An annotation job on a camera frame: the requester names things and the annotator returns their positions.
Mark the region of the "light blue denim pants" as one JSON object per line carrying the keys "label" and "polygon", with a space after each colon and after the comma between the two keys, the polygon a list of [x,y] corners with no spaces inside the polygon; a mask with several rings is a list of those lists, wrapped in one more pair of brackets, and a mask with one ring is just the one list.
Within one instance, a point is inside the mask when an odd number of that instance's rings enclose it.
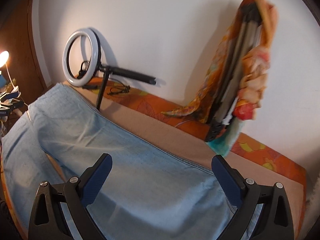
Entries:
{"label": "light blue denim pants", "polygon": [[[102,116],[58,84],[2,138],[5,186],[28,232],[39,184],[67,182],[104,153],[112,170],[87,206],[105,239],[218,239],[236,207],[209,168],[165,152]],[[73,239],[82,239],[61,203]]]}

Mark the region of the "orange floral bed sheet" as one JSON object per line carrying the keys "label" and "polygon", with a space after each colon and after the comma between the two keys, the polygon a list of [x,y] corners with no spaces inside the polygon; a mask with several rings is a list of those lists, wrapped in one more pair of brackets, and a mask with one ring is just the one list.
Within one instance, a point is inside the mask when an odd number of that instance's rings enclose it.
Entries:
{"label": "orange floral bed sheet", "polygon": [[[104,98],[150,116],[204,141],[209,131],[207,124],[195,120],[192,116],[166,116],[163,111],[175,108],[177,106],[175,103],[137,88],[131,88],[127,93],[124,93],[124,88],[124,85],[118,81],[108,81]],[[305,168],[248,135],[241,133],[232,146],[231,152],[303,184],[304,191],[306,191]]]}

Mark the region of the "peach pink blanket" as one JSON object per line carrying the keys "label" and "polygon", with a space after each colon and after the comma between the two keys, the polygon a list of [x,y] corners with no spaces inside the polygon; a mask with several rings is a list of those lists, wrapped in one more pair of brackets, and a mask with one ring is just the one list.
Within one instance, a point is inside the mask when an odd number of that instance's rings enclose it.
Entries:
{"label": "peach pink blanket", "polygon": [[[146,140],[154,146],[209,168],[214,152],[201,139],[167,125],[143,113],[103,98],[100,114],[121,128]],[[237,169],[244,178],[252,178],[261,185],[283,184],[292,213],[294,233],[300,231],[300,220],[304,216],[305,191],[303,184],[258,165],[233,152],[226,157],[227,163]]]}

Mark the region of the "orange floral scarf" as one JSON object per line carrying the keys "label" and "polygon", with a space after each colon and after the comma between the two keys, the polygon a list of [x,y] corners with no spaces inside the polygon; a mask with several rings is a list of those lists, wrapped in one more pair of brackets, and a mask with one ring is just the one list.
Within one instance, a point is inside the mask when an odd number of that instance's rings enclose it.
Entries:
{"label": "orange floral scarf", "polygon": [[223,120],[224,128],[214,140],[206,142],[216,154],[224,157],[237,141],[245,121],[255,119],[257,109],[261,107],[267,87],[270,50],[278,22],[278,12],[272,3],[268,0],[242,0],[232,24],[218,45],[210,68],[195,98],[183,107],[164,112],[167,116],[175,117],[192,115],[199,122],[207,124],[209,111],[225,69],[228,49],[239,35],[242,23],[240,10],[252,2],[257,4],[262,18],[259,42],[242,58],[244,76],[240,81],[236,103],[233,104],[234,108]]}

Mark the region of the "lit desk lamp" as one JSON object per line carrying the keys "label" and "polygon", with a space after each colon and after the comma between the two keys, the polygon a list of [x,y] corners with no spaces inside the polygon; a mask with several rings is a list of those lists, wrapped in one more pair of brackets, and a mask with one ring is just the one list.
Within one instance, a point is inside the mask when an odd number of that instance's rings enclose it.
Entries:
{"label": "lit desk lamp", "polygon": [[16,92],[16,91],[18,91],[18,86],[14,85],[13,80],[12,80],[12,78],[10,76],[8,65],[7,65],[8,59],[9,59],[9,52],[7,50],[5,50],[5,51],[0,53],[0,67],[5,66],[5,68],[7,70],[7,74],[8,74],[9,80],[10,80],[10,83],[11,83],[11,85],[13,87],[13,90]]}

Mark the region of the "brown wooden door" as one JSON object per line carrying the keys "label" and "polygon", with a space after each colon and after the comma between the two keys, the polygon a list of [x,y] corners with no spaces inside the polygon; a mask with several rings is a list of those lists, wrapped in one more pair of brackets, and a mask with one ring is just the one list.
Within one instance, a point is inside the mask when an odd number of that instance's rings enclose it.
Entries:
{"label": "brown wooden door", "polygon": [[1,51],[9,52],[9,73],[27,104],[47,89],[34,46],[32,5],[33,0],[21,0],[1,28]]}

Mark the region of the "folded silver tripod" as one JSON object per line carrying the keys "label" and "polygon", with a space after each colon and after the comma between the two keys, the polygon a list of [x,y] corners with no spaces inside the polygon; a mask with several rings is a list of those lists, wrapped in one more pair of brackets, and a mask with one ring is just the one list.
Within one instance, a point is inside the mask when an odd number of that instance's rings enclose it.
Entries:
{"label": "folded silver tripod", "polygon": [[257,4],[249,3],[240,12],[242,23],[239,35],[228,49],[225,69],[207,119],[210,128],[205,142],[214,140],[224,128],[223,120],[234,108],[240,81],[244,76],[242,58],[259,42],[262,18]]}

